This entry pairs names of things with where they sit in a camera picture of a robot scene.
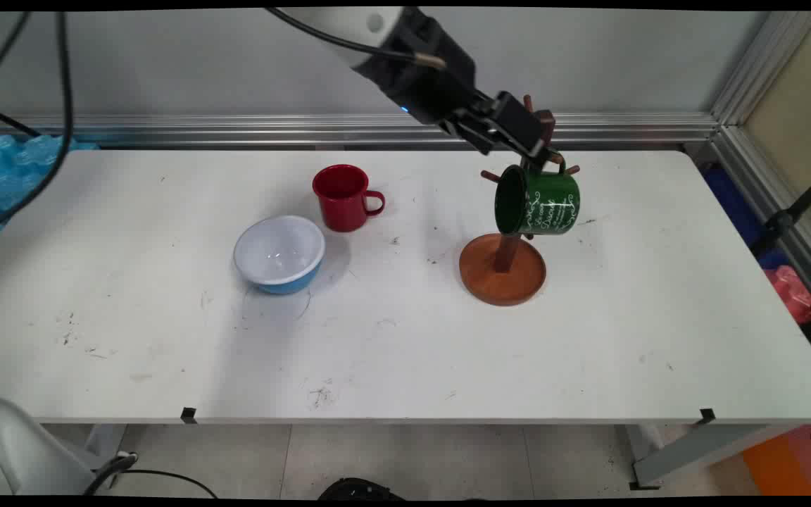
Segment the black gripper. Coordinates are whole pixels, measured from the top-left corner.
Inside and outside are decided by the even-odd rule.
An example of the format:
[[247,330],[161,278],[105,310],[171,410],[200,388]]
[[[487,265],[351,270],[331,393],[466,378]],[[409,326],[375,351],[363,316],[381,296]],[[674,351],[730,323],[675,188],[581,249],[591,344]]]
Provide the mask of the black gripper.
[[[373,54],[356,67],[420,124],[440,125],[442,132],[483,155],[508,149],[534,170],[547,163],[562,166],[562,154],[549,147],[553,113],[530,111],[506,91],[490,99],[477,90],[475,61],[437,19],[418,7],[371,7],[365,25],[369,35],[379,37],[383,51],[444,62],[442,68],[433,68]],[[490,122],[485,118],[489,110]]]

